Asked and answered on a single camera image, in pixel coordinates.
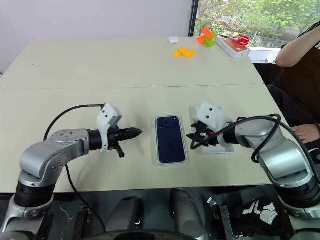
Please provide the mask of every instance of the white wall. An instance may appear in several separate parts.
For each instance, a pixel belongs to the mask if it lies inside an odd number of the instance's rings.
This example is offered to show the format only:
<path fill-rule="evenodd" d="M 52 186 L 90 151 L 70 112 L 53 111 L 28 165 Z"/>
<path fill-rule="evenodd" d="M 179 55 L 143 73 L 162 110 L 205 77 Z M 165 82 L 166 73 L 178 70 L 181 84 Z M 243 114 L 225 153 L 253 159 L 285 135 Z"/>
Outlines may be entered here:
<path fill-rule="evenodd" d="M 192 0 L 2 0 L 0 72 L 35 40 L 187 36 L 191 7 Z"/>

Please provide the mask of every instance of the black shirt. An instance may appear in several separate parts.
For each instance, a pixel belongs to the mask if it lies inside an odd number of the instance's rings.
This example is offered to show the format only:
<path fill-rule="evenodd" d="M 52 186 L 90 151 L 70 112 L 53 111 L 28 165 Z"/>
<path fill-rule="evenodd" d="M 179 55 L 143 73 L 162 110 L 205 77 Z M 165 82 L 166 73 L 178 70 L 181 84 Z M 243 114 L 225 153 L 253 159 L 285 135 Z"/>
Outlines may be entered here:
<path fill-rule="evenodd" d="M 320 27 L 320 21 L 300 36 Z M 285 68 L 273 83 L 320 122 L 320 42 L 293 67 Z"/>

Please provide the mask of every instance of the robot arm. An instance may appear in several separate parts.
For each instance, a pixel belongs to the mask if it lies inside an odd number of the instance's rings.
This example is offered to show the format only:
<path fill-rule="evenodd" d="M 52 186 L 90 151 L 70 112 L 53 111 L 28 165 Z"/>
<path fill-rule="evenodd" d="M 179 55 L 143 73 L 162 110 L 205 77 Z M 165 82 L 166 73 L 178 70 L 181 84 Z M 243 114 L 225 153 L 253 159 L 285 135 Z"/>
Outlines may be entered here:
<path fill-rule="evenodd" d="M 194 146 L 194 142 L 198 142 L 204 146 L 220 144 L 224 147 L 239 144 L 256 150 L 275 126 L 273 121 L 266 119 L 245 121 L 242 118 L 232 122 L 221 109 L 207 102 L 199 106 L 194 121 L 192 127 L 196 132 L 188 135 L 192 139 L 192 149 L 200 146 Z M 278 127 L 258 151 L 257 158 L 290 215 L 293 229 L 297 232 L 316 229 L 313 234 L 320 238 L 320 233 L 316 233 L 320 230 L 320 186 L 306 154 L 293 141 L 285 138 Z"/>
<path fill-rule="evenodd" d="M 135 138 L 142 131 L 134 127 L 119 129 L 117 124 L 121 117 L 116 108 L 106 104 L 97 118 L 97 130 L 64 129 L 30 146 L 20 158 L 16 193 L 9 202 L 1 232 L 37 234 L 54 199 L 55 185 L 70 161 L 98 149 L 102 152 L 116 149 L 119 156 L 124 157 L 119 142 Z"/>

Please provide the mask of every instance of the floor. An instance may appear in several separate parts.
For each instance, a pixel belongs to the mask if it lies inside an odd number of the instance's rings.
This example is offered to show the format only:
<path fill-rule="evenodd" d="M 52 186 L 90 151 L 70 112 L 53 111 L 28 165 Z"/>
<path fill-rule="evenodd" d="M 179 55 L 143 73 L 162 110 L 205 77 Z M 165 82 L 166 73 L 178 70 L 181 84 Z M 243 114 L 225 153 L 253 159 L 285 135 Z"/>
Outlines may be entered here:
<path fill-rule="evenodd" d="M 212 221 L 212 212 L 206 203 L 209 197 L 212 197 L 218 202 L 219 205 L 228 205 L 229 210 L 242 203 L 247 203 L 268 195 L 277 205 L 277 197 L 275 190 L 271 185 L 249 187 L 241 191 L 233 193 L 225 193 L 229 191 L 229 188 L 185 188 L 191 197 L 193 198 L 202 218 L 205 223 L 206 231 L 208 232 L 208 240 L 214 239 L 212 233 L 212 227 L 210 226 Z M 98 210 L 101 218 L 106 221 L 110 216 L 114 207 L 120 200 L 130 196 L 137 196 L 144 201 L 144 229 L 161 229 L 174 231 L 174 220 L 169 213 L 169 195 L 170 189 L 152 189 L 152 190 L 128 190 L 128 191 L 109 191 L 109 192 L 94 192 L 94 193 L 82 193 L 81 194 L 92 206 Z M 4 219 L 4 215 L 8 206 L 7 200 L 0 201 L 0 223 Z M 69 220 L 67 215 L 61 211 L 60 206 L 65 210 L 69 217 L 75 217 L 77 212 L 82 210 L 82 202 L 79 200 L 73 202 L 61 202 L 54 201 L 52 205 L 52 212 L 54 213 L 53 227 L 51 229 L 49 240 L 70 240 L 72 239 L 72 233 L 75 223 L 75 218 Z M 97 219 L 93 218 L 93 225 L 91 229 L 93 235 L 102 231 L 101 225 Z M 279 238 L 256 236 L 255 240 L 278 240 Z"/>

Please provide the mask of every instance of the red scissors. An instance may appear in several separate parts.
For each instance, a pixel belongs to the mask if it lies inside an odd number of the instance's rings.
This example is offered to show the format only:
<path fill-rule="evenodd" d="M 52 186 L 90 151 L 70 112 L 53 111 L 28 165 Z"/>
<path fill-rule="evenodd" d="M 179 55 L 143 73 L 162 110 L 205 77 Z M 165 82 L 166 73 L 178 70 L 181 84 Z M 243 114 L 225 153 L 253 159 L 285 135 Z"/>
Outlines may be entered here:
<path fill-rule="evenodd" d="M 234 44 L 237 44 L 239 46 L 247 46 L 250 42 L 250 37 L 240 35 L 240 36 L 234 36 L 231 40 Z"/>

